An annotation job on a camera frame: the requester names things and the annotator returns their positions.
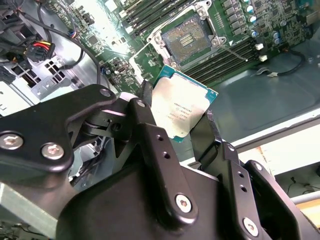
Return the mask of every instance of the bolt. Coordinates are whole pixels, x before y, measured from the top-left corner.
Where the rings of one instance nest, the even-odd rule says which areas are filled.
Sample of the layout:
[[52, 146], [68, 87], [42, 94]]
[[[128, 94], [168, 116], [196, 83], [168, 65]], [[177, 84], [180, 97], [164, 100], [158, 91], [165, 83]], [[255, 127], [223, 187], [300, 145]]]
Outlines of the bolt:
[[262, 166], [260, 164], [254, 163], [254, 165], [259, 171], [262, 171]]
[[259, 234], [258, 228], [255, 225], [255, 223], [250, 220], [249, 218], [245, 217], [243, 219], [243, 225], [245, 227], [245, 229], [254, 237], [257, 237]]
[[216, 47], [216, 46], [219, 46], [219, 41], [218, 41], [217, 39], [213, 39], [211, 43], [212, 43], [212, 45], [215, 46], [215, 47]]
[[65, 154], [64, 149], [62, 146], [51, 143], [45, 145], [41, 150], [42, 155], [50, 160], [58, 160], [63, 157]]
[[205, 11], [203, 9], [200, 9], [198, 11], [198, 14], [199, 14], [200, 17], [203, 17], [206, 13], [205, 13]]
[[0, 148], [6, 150], [16, 150], [24, 144], [24, 140], [13, 133], [0, 136]]
[[227, 146], [232, 152], [235, 150], [234, 146], [232, 146], [230, 143], [227, 143]]
[[177, 64], [176, 64], [175, 62], [171, 62], [171, 63], [170, 63], [170, 66], [173, 67], [173, 68], [176, 68], [176, 67], [177, 67]]
[[175, 203], [184, 213], [189, 213], [191, 211], [192, 205], [190, 200], [184, 195], [177, 195], [175, 197]]
[[105, 97], [110, 97], [111, 94], [107, 89], [100, 89], [100, 93]]
[[143, 108], [144, 108], [144, 107], [146, 106], [146, 105], [145, 105], [142, 101], [140, 101], [140, 100], [139, 100], [137, 103], [138, 103], [138, 105], [139, 105], [140, 107], [143, 107]]
[[157, 44], [160, 44], [161, 41], [162, 41], [162, 37], [161, 37], [161, 36], [156, 36], [156, 37], [154, 38], [154, 41], [155, 41]]

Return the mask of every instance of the circuit chip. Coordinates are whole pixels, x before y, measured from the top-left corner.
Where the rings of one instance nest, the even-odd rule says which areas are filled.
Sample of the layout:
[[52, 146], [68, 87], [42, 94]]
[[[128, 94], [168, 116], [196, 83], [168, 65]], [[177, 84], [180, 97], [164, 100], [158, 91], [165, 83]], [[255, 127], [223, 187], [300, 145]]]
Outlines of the circuit chip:
[[91, 45], [95, 45], [98, 43], [98, 39], [96, 38], [96, 36], [89, 37], [88, 41]]
[[256, 1], [254, 3], [254, 6], [258, 9], [258, 8], [261, 8], [262, 7], [262, 2], [261, 1]]

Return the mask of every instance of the dimm slot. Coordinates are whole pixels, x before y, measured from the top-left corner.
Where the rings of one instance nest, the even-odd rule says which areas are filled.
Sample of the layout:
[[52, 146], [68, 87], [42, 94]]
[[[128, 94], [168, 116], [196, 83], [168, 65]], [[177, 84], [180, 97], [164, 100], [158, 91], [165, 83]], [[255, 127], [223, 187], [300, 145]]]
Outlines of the dimm slot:
[[[244, 49], [244, 51], [240, 52], [240, 55], [244, 58], [246, 58], [247, 56], [250, 56], [252, 54], [252, 50], [251, 49]], [[225, 58], [224, 60], [215, 62], [214, 65], [212, 65], [212, 67], [208, 66], [206, 69], [206, 71], [199, 71], [197, 73], [191, 74], [189, 76], [191, 76], [194, 79], [200, 79], [203, 76], [207, 76], [208, 74], [211, 74], [212, 72], [214, 72], [217, 68], [223, 68], [225, 65], [229, 65], [230, 64], [230, 58]]]
[[247, 57], [248, 61], [243, 61], [241, 59], [232, 62], [232, 66], [228, 67], [226, 69], [223, 69], [219, 72], [216, 72], [215, 74], [211, 75], [210, 77], [206, 78], [206, 79], [201, 79], [200, 82], [204, 85], [208, 85], [216, 80], [218, 80], [219, 78], [222, 78], [223, 76], [226, 76], [230, 73], [233, 73], [234, 71], [254, 62], [257, 60], [257, 57], [255, 55], [252, 55], [250, 57]]
[[145, 11], [149, 11], [151, 9], [157, 8], [160, 6], [160, 8], [165, 7], [168, 2], [171, 2], [172, 0], [153, 0], [148, 2], [147, 4], [143, 5], [141, 9], [133, 10], [131, 13], [129, 13], [125, 20], [128, 24], [134, 24], [136, 20], [139, 19], [139, 17], [146, 14]]
[[[241, 51], [242, 51], [243, 49], [248, 48], [248, 47], [250, 47], [249, 44], [241, 45], [238, 49], [234, 49], [233, 51], [234, 51], [235, 53], [241, 55]], [[228, 52], [228, 51], [224, 51], [224, 52], [216, 55], [215, 57], [208, 59], [207, 61], [199, 64], [198, 66], [196, 66], [196, 67], [192, 68], [191, 70], [186, 71], [186, 72], [184, 72], [184, 73], [187, 74], [187, 75], [194, 75], [194, 74], [196, 74], [196, 73], [198, 73], [198, 72], [202, 72], [203, 70], [208, 69], [208, 68], [211, 67], [212, 65], [217, 64], [219, 61], [221, 61], [221, 60], [223, 60], [223, 59], [226, 59], [226, 58], [229, 58], [229, 57], [231, 57], [231, 56], [232, 56], [232, 53], [230, 53], [230, 52]]]
[[172, 7], [170, 7], [169, 9], [167, 9], [166, 11], [162, 12], [160, 16], [156, 16], [153, 19], [147, 19], [146, 21], [144, 21], [141, 24], [138, 24], [137, 26], [134, 27], [134, 35], [138, 36], [140, 35], [140, 33], [145, 32], [150, 26], [152, 26], [154, 23], [157, 23], [158, 25], [163, 23], [165, 20], [167, 20], [168, 18], [170, 18], [169, 16], [173, 16], [173, 13], [176, 9], [182, 7], [183, 5], [189, 5], [190, 3], [192, 3], [192, 0], [186, 1], [186, 0], [182, 0], [183, 2], [181, 2], [178, 5], [172, 5]]
[[[248, 38], [247, 40], [233, 46], [230, 48], [230, 50], [232, 50], [233, 52], [235, 53], [238, 53], [237, 51], [241, 51], [243, 48], [250, 48], [252, 47], [252, 44], [253, 44], [253, 39], [252, 38]], [[219, 61], [221, 58], [226, 58], [226, 57], [230, 57], [232, 54], [228, 51], [223, 51], [217, 55], [215, 55], [214, 57], [212, 58], [209, 58], [207, 61], [201, 63], [201, 64], [198, 64], [196, 67], [193, 67], [187, 71], [184, 71], [185, 74], [187, 75], [192, 75], [194, 74], [195, 72], [198, 72], [198, 71], [202, 71], [204, 68], [207, 68], [207, 65], [208, 64], [211, 64], [211, 63], [216, 63], [217, 61]]]
[[244, 65], [248, 64], [249, 59], [254, 58], [255, 55], [252, 54], [251, 52], [248, 52], [247, 54], [244, 55], [244, 57], [247, 58], [248, 61], [244, 61], [244, 60], [237, 58], [237, 59], [231, 60], [229, 62], [224, 62], [222, 64], [219, 64], [215, 68], [210, 69], [210, 71], [204, 72], [202, 75], [200, 75], [198, 77], [196, 77], [196, 76], [195, 77], [191, 76], [191, 77], [196, 79], [197, 81], [207, 80], [208, 78], [212, 78], [217, 74], [229, 71], [230, 68], [239, 67], [242, 64], [244, 64]]

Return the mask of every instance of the black wire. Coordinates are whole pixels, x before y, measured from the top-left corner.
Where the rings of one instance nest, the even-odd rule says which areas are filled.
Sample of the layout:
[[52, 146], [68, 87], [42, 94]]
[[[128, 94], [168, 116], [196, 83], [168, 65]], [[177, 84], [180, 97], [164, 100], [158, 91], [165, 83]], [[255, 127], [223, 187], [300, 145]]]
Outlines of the black wire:
[[27, 43], [28, 41], [33, 41], [33, 40], [35, 40], [36, 39], [36, 36], [28, 36], [28, 37], [26, 37], [25, 39], [23, 39], [23, 40], [21, 40], [18, 44], [17, 44], [17, 46], [21, 46], [21, 45], [23, 45], [23, 44], [25, 44], [25, 43]]
[[[44, 22], [44, 20], [43, 20], [43, 18], [42, 18], [42, 14], [41, 14], [41, 8], [42, 8], [42, 7], [43, 7], [42, 3], [39, 2], [38, 7], [37, 7], [37, 9], [36, 9], [36, 12], [37, 12], [37, 14], [38, 14], [39, 22], [42, 23], [42, 24], [45, 24], [45, 22]], [[47, 40], [49, 43], [52, 43], [51, 33], [50, 33], [47, 29], [45, 29], [45, 28], [43, 28], [43, 30], [44, 30], [44, 33], [45, 33], [45, 35], [46, 35], [46, 40]]]
[[277, 74], [279, 77], [281, 77], [281, 76], [286, 76], [286, 75], [290, 75], [290, 74], [295, 73], [295, 72], [298, 71], [300, 68], [302, 68], [302, 67], [305, 65], [305, 63], [306, 63], [306, 57], [305, 57], [305, 55], [303, 55], [301, 52], [294, 51], [294, 50], [289, 50], [288, 53], [300, 57], [301, 60], [300, 60], [299, 64], [298, 64], [297, 66], [295, 66], [293, 69], [291, 69], [291, 70], [289, 70], [289, 71], [285, 71], [285, 72], [279, 72], [279, 73]]
[[[24, 17], [25, 19], [33, 22], [34, 24], [37, 24], [39, 25], [40, 27], [43, 27], [43, 28], [46, 28], [47, 30], [55, 33], [55, 34], [58, 34], [66, 39], [68, 39], [69, 41], [71, 41], [72, 43], [76, 44], [79, 48], [81, 48], [91, 59], [92, 61], [94, 62], [94, 64], [96, 65], [96, 83], [97, 84], [101, 84], [101, 71], [100, 71], [100, 63], [99, 61], [96, 59], [96, 57], [88, 50], [86, 49], [81, 43], [79, 43], [77, 40], [73, 39], [73, 38], [70, 38], [67, 34], [59, 31], [59, 30], [56, 30], [54, 28], [51, 28], [50, 26], [47, 26], [41, 22], [39, 22], [38, 20], [36, 20], [35, 18], [33, 18], [32, 16], [30, 16], [29, 14], [25, 13], [25, 12], [20, 12]], [[106, 84], [107, 84], [107, 87], [110, 89], [110, 84], [108, 81], [106, 81]]]
[[106, 156], [106, 149], [103, 148], [100, 152], [100, 154], [96, 157], [94, 157], [92, 160], [87, 161], [83, 166], [82, 169], [79, 172], [79, 176], [74, 178], [70, 183], [72, 186], [77, 185], [77, 183], [83, 179], [86, 175], [88, 175], [95, 166], [97, 166], [98, 164], [100, 164]]
[[294, 184], [296, 184], [296, 182], [293, 182], [293, 183], [291, 183], [291, 184], [289, 185], [288, 190], [286, 191], [286, 194], [287, 194], [287, 195], [289, 195], [290, 188], [291, 188], [291, 186], [294, 185]]
[[38, 232], [30, 231], [30, 230], [29, 230], [29, 227], [26, 228], [27, 230], [25, 230], [22, 226], [20, 226], [20, 228], [21, 228], [24, 232], [29, 233], [29, 234], [35, 234], [35, 235], [38, 235], [38, 236], [46, 236], [46, 235], [43, 235], [43, 234], [38, 233]]
[[314, 191], [312, 191], [312, 190], [306, 190], [306, 191], [304, 191], [304, 192], [302, 193], [302, 195], [303, 195], [303, 194], [306, 194], [307, 192], [313, 193]]
[[81, 49], [81, 53], [80, 53], [79, 59], [77, 61], [75, 61], [74, 63], [69, 64], [69, 65], [64, 65], [64, 66], [60, 67], [60, 69], [61, 70], [73, 69], [75, 66], [77, 66], [81, 62], [81, 60], [84, 58], [84, 55], [85, 55], [85, 52]]

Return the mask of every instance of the capacitor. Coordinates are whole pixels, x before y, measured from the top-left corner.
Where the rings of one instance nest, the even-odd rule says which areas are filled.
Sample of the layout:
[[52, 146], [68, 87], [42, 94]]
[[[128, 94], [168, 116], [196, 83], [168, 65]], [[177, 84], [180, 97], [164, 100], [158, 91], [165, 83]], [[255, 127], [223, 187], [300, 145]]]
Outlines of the capacitor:
[[251, 37], [256, 38], [258, 36], [258, 33], [254, 30], [251, 30]]
[[274, 39], [274, 40], [273, 40], [273, 43], [274, 43], [275, 45], [279, 45], [279, 44], [281, 43], [280, 38]]
[[251, 6], [251, 5], [248, 5], [248, 6], [245, 7], [245, 11], [246, 11], [247, 13], [252, 14], [252, 13], [254, 12], [254, 7]]
[[256, 16], [250, 16], [250, 17], [248, 18], [249, 23], [254, 23], [256, 20], [257, 20], [257, 17], [256, 17]]
[[273, 37], [274, 39], [278, 39], [278, 38], [280, 38], [280, 34], [279, 34], [277, 31], [273, 31], [273, 32], [272, 32], [272, 37]]
[[281, 27], [284, 27], [285, 25], [287, 25], [287, 21], [286, 21], [286, 20], [282, 20], [282, 21], [280, 22], [280, 26], [281, 26]]

